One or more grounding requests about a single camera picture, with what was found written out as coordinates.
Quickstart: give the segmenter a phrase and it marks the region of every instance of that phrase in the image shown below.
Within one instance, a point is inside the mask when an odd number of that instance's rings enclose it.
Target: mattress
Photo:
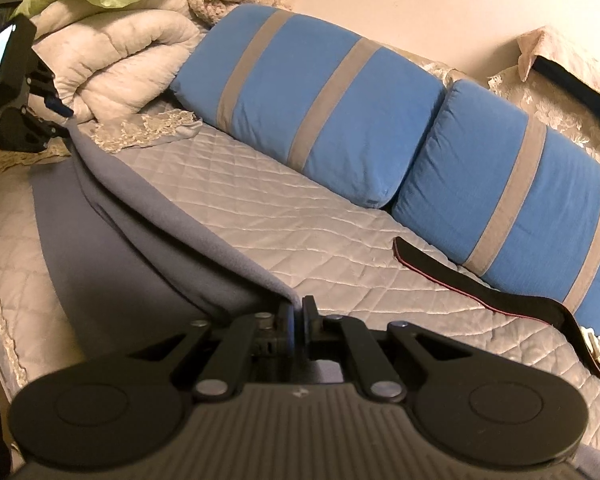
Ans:
[[[314,295],[324,314],[355,316],[375,329],[408,320],[564,378],[589,406],[583,443],[600,449],[600,380],[564,336],[401,266],[392,252],[397,235],[478,279],[388,213],[355,206],[206,125],[192,139],[115,156],[299,295]],[[46,270],[28,171],[0,175],[0,373],[10,395],[83,359]]]

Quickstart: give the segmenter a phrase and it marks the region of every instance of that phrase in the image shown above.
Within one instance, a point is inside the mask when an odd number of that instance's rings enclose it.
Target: striped cushion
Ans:
[[[395,195],[445,93],[377,43],[254,5],[220,21],[171,88],[206,123],[366,207]]]
[[[600,334],[600,165],[514,105],[456,82],[393,215],[490,285],[561,301]]]

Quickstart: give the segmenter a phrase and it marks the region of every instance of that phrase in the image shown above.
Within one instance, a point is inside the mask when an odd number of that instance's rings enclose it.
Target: gray cloth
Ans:
[[[571,463],[587,480],[600,480],[600,450],[581,444]]]
[[[87,357],[193,319],[298,306],[293,289],[70,131],[72,157],[32,168],[30,182],[46,265]]]

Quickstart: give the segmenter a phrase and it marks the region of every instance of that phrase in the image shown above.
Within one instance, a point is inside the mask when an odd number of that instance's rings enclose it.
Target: beige stripe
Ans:
[[[507,185],[487,223],[487,227],[485,227],[474,250],[464,263],[467,269],[478,276],[483,275],[491,267],[504,241],[509,236],[509,232],[536,177],[545,139],[546,126],[536,118],[529,117],[522,145],[513,164]]]
[[[596,231],[593,233],[593,240],[589,246],[589,252],[587,252],[582,268],[573,282],[573,285],[571,285],[571,290],[567,294],[567,297],[564,298],[564,301],[562,302],[570,312],[575,312],[582,303],[582,300],[584,300],[593,279],[596,277],[599,266],[600,216],[598,217],[598,225],[596,226]]]
[[[366,62],[380,48],[375,41],[360,38],[351,47],[330,78],[324,84],[308,112],[302,119],[296,136],[291,143],[286,164],[296,171],[302,171],[320,131],[338,105],[352,81],[360,73]]]
[[[219,130],[229,133],[231,122],[234,116],[235,104],[238,102],[238,96],[242,90],[242,86],[251,70],[258,62],[258,59],[269,46],[273,37],[277,34],[286,20],[293,15],[288,10],[278,9],[267,18],[260,30],[256,32],[251,39],[247,48],[244,49],[242,57],[235,65],[234,71],[231,72],[229,79],[224,85],[220,101],[218,102],[218,111],[216,112],[216,125]]]

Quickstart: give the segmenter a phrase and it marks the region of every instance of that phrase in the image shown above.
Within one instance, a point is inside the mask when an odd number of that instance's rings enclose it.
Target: black belt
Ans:
[[[535,319],[557,328],[571,343],[582,363],[600,378],[600,363],[589,352],[578,322],[563,304],[551,298],[520,296],[484,286],[434,260],[400,237],[394,239],[394,253],[405,267],[449,290],[478,301],[489,310],[507,316]]]

